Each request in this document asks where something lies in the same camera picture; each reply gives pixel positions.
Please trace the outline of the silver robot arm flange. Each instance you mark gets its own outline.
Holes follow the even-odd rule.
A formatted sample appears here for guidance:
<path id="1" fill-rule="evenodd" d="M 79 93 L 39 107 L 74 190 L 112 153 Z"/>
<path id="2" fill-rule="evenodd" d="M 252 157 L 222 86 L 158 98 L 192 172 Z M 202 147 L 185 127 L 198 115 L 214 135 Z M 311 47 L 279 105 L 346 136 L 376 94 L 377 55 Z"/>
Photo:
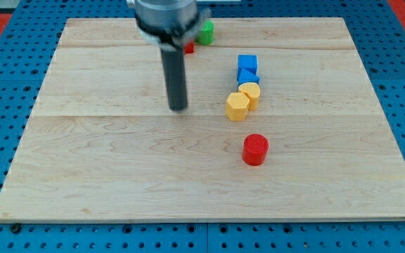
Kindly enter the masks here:
<path id="1" fill-rule="evenodd" d="M 152 45 L 178 50 L 195 39 L 212 12 L 200 10 L 196 0 L 127 0 L 136 28 Z"/>

